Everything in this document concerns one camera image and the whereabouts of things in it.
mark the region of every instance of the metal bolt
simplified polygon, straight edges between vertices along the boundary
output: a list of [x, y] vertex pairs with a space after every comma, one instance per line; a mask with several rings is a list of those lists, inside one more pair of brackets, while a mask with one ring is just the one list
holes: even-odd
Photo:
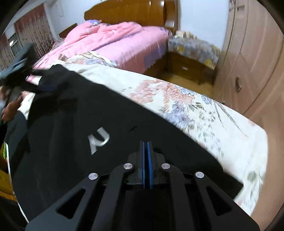
[[196, 175], [197, 178], [203, 178], [204, 177], [203, 172], [197, 172], [195, 175]]
[[123, 167], [125, 169], [131, 169], [133, 167], [133, 165], [131, 163], [126, 163], [126, 164], [123, 165]]
[[97, 179], [97, 178], [98, 178], [98, 174], [96, 174], [96, 173], [94, 173], [94, 172], [89, 174], [89, 179], [90, 179], [90, 180], [95, 180], [95, 179]]
[[163, 169], [169, 169], [171, 166], [167, 163], [162, 164]]

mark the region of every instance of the floor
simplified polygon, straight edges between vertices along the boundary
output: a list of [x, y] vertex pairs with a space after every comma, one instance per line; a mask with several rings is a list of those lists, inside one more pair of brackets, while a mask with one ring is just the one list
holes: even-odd
[[213, 98], [213, 85], [210, 83], [203, 83], [198, 85], [198, 83], [193, 80], [189, 80], [179, 75], [168, 72], [162, 73], [157, 78], [190, 89], [199, 94], [206, 95], [209, 98]]

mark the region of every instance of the curtain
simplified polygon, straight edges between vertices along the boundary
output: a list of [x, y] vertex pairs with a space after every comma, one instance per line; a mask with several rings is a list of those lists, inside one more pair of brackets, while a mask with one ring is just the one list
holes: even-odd
[[49, 52], [49, 47], [54, 43], [43, 4], [34, 8], [15, 22], [15, 30], [19, 41], [34, 43], [37, 58], [40, 59]]
[[8, 68], [14, 60], [14, 54], [8, 44], [6, 35], [0, 36], [0, 69]]

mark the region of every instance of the bed frame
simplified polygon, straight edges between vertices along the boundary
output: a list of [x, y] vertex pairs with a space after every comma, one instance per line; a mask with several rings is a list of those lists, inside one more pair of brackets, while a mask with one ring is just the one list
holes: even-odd
[[[178, 0], [108, 0], [85, 12], [85, 20], [104, 23], [137, 22], [141, 26], [161, 26], [173, 34], [177, 30]], [[144, 74], [156, 77], [167, 66], [167, 53]]]

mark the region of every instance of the floral tablecloth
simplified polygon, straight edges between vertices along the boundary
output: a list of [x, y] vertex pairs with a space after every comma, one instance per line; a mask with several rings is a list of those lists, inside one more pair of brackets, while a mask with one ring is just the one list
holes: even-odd
[[[172, 83], [100, 64], [57, 60], [86, 79], [103, 84], [157, 113], [208, 150], [244, 187], [235, 202], [249, 215], [263, 184], [268, 143], [266, 132], [238, 112]], [[38, 83], [40, 77], [30, 80]], [[28, 117], [34, 94], [19, 110]]]
[[168, 47], [170, 52], [194, 59], [212, 70], [215, 69], [220, 55], [218, 47], [200, 39], [170, 38]]

